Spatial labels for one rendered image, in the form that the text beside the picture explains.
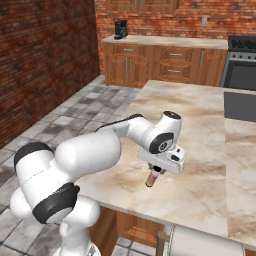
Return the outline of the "wooden base cabinet run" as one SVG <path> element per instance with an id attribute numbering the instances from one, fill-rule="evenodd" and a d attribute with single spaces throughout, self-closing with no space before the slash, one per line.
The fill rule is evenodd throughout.
<path id="1" fill-rule="evenodd" d="M 223 49 L 104 43 L 107 85 L 143 88 L 149 80 L 219 86 Z"/>

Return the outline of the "white cushioned wooden stool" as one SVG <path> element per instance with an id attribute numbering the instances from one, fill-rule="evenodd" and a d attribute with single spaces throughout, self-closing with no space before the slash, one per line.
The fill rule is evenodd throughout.
<path id="1" fill-rule="evenodd" d="M 155 256 L 246 256 L 241 243 L 172 224 L 157 234 Z"/>

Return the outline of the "dark grey sink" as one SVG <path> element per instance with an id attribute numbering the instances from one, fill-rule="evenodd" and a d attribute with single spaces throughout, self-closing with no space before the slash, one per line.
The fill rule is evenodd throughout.
<path id="1" fill-rule="evenodd" d="M 224 116 L 234 120 L 256 122 L 256 95 L 225 92 Z"/>

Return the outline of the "black coffee machine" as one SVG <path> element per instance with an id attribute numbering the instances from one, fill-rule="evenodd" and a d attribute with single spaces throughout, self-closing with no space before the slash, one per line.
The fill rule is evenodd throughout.
<path id="1" fill-rule="evenodd" d="M 118 20 L 115 22 L 115 40 L 120 40 L 128 35 L 128 27 L 126 20 Z"/>

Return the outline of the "small pink bottle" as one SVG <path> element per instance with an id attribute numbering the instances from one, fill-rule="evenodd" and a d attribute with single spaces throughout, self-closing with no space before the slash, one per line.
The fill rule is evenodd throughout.
<path id="1" fill-rule="evenodd" d="M 157 180 L 158 176 L 159 176 L 159 173 L 155 170 L 152 170 L 146 180 L 145 185 L 147 187 L 152 187 L 154 185 L 155 181 Z"/>

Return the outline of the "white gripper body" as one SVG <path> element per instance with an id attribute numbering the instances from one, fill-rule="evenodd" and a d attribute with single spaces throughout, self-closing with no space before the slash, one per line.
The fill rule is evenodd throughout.
<path id="1" fill-rule="evenodd" d="M 172 174 L 181 175 L 184 170 L 185 150 L 176 147 L 162 153 L 152 154 L 141 148 L 138 158 L 147 162 L 151 167 L 157 166 Z"/>

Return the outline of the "black and steel oven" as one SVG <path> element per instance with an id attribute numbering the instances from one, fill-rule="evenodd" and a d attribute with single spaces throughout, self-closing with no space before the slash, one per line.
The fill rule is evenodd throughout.
<path id="1" fill-rule="evenodd" d="M 229 36 L 221 86 L 256 91 L 256 36 Z"/>

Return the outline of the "wooden wall cabinet run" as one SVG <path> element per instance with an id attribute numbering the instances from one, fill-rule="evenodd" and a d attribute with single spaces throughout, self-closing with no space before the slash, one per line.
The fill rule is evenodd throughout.
<path id="1" fill-rule="evenodd" d="M 180 0 L 106 0 L 106 10 L 170 14 L 179 8 L 179 2 Z"/>

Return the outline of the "wooden island cabinet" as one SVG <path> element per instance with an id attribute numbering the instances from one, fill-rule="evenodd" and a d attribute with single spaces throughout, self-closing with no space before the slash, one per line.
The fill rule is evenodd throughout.
<path id="1" fill-rule="evenodd" d="M 119 237 L 155 248 L 157 234 L 162 230 L 160 223 L 101 206 L 100 217 L 89 228 L 89 235 L 102 256 L 111 256 Z"/>

